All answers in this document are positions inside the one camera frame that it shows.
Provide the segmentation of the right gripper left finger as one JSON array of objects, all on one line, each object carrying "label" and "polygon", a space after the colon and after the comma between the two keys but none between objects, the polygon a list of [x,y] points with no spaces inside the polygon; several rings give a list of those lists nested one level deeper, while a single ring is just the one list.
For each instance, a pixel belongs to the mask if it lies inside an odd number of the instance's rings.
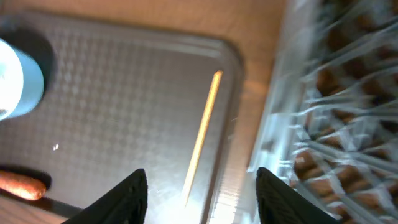
[{"label": "right gripper left finger", "polygon": [[147,196],[146,173],[138,169],[63,224],[144,224]]}]

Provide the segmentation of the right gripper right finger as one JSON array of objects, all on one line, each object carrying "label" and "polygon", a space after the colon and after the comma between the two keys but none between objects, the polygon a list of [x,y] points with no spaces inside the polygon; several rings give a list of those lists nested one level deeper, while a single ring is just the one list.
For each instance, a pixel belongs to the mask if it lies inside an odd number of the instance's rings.
[{"label": "right gripper right finger", "polygon": [[338,224],[264,167],[257,170],[256,197],[261,224]]}]

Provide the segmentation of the orange carrot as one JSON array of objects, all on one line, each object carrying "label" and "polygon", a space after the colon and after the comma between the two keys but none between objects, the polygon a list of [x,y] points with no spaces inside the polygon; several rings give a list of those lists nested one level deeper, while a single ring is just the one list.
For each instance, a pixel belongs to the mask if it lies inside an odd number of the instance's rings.
[{"label": "orange carrot", "polygon": [[7,171],[1,171],[1,189],[25,200],[41,199],[47,191],[41,181]]}]

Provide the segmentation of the long wooden chopstick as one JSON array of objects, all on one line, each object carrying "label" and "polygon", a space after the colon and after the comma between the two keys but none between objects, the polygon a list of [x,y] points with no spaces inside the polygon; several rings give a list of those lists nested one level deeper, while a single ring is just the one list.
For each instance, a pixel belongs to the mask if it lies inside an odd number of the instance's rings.
[{"label": "long wooden chopstick", "polygon": [[200,126],[198,128],[197,137],[192,151],[192,156],[188,166],[187,174],[185,176],[184,185],[181,192],[182,206],[186,207],[190,192],[192,190],[193,181],[196,175],[198,163],[201,156],[201,151],[206,139],[206,133],[211,120],[213,108],[215,105],[216,97],[220,87],[221,79],[223,76],[223,71],[218,70],[213,74],[210,89],[206,99],[205,107],[200,121]]}]

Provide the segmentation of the light blue bowl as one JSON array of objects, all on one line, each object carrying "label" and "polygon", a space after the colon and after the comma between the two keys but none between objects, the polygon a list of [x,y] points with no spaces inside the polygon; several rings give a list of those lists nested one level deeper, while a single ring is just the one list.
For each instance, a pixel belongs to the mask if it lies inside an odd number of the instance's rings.
[{"label": "light blue bowl", "polygon": [[37,62],[1,40],[1,119],[31,112],[44,94],[44,76]]}]

